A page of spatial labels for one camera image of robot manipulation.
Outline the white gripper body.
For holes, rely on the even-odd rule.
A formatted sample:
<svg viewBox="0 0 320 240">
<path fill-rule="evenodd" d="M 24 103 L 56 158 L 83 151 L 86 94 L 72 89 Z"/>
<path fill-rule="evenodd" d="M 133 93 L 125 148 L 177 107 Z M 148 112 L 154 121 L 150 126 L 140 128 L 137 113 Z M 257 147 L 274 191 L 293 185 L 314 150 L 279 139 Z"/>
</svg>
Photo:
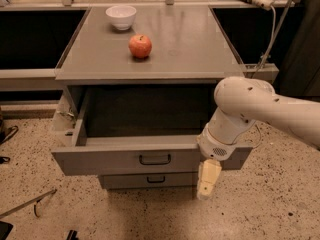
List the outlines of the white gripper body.
<svg viewBox="0 0 320 240">
<path fill-rule="evenodd" d="M 214 129 L 205 126 L 197 136 L 197 144 L 205 158 L 218 161 L 227 160 L 236 148 L 236 139 L 240 135 L 237 131 L 227 131 L 225 128 Z"/>
</svg>

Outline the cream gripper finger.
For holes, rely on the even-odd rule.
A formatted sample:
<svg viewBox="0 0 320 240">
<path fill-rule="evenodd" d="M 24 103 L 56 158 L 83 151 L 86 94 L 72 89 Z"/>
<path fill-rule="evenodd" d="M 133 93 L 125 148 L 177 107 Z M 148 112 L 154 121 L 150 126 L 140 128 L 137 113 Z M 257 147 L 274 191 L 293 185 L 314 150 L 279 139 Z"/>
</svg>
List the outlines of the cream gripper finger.
<svg viewBox="0 0 320 240">
<path fill-rule="evenodd" d="M 217 160 L 207 159 L 200 163 L 197 182 L 197 198 L 199 200 L 207 200 L 212 196 L 221 171 L 222 166 Z"/>
</svg>

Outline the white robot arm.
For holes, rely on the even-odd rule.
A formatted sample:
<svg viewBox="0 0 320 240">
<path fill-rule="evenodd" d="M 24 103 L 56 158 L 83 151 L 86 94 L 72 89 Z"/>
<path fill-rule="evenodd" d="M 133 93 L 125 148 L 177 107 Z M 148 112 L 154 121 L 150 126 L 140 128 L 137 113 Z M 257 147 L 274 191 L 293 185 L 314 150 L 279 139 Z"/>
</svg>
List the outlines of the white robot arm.
<svg viewBox="0 0 320 240">
<path fill-rule="evenodd" d="M 255 122 L 264 122 L 320 149 L 320 103 L 278 95 L 259 79 L 227 77 L 214 90 L 217 108 L 197 137 L 205 160 L 199 165 L 197 198 L 212 196 L 221 163 L 237 148 L 236 139 Z"/>
</svg>

